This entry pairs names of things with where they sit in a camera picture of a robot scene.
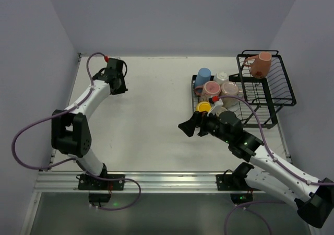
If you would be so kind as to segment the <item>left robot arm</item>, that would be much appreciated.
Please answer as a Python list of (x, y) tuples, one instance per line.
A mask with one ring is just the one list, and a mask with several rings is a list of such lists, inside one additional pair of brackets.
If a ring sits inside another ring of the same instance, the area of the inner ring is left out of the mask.
[(99, 178), (105, 177), (106, 166), (92, 151), (88, 121), (107, 97), (127, 91), (127, 64), (116, 58), (104, 59), (106, 67), (89, 75), (90, 85), (76, 101), (65, 110), (53, 112), (51, 124), (52, 147), (73, 158), (86, 174)]

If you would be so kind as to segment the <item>clear faceted glass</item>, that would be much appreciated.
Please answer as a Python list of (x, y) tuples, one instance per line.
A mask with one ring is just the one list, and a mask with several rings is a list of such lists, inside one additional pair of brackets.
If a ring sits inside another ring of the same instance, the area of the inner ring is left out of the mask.
[(123, 97), (123, 96), (125, 96), (125, 95), (126, 95), (125, 92), (124, 92), (124, 93), (118, 93), (118, 94), (115, 95), (115, 97)]

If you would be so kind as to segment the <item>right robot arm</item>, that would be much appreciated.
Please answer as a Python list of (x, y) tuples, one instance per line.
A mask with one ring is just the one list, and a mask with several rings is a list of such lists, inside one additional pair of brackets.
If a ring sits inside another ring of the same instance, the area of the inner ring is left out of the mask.
[(188, 137), (198, 128), (198, 136), (210, 134), (227, 143), (229, 151), (243, 159), (247, 167), (241, 176), (242, 182), (289, 204), (309, 225), (323, 227), (333, 210), (332, 180), (321, 180), (281, 159), (264, 139), (244, 130), (233, 112), (216, 116), (196, 111), (178, 127)]

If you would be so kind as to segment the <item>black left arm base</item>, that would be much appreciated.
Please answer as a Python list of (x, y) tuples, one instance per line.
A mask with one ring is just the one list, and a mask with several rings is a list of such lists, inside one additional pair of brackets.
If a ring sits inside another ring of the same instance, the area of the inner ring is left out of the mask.
[(78, 190), (89, 191), (88, 201), (94, 206), (104, 206), (110, 199), (112, 191), (122, 191), (124, 189), (124, 174), (107, 174), (105, 178), (116, 179), (116, 181), (98, 180), (87, 174), (76, 176), (78, 180)]

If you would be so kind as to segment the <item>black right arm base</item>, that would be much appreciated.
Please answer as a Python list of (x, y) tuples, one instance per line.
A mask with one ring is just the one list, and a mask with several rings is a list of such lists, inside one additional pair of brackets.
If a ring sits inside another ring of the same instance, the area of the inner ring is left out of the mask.
[(242, 162), (234, 171), (227, 169), (223, 174), (217, 174), (217, 190), (245, 192), (230, 194), (231, 201), (236, 205), (252, 202), (254, 189), (248, 186), (245, 181), (251, 169), (254, 169), (254, 166)]

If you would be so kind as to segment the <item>salmon polka dot mug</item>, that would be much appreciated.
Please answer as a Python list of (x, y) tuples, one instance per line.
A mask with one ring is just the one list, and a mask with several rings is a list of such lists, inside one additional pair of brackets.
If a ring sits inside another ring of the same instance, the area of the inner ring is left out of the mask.
[(253, 77), (263, 79), (270, 71), (271, 60), (271, 53), (260, 52), (258, 55), (246, 58), (243, 65), (249, 68), (249, 72)]

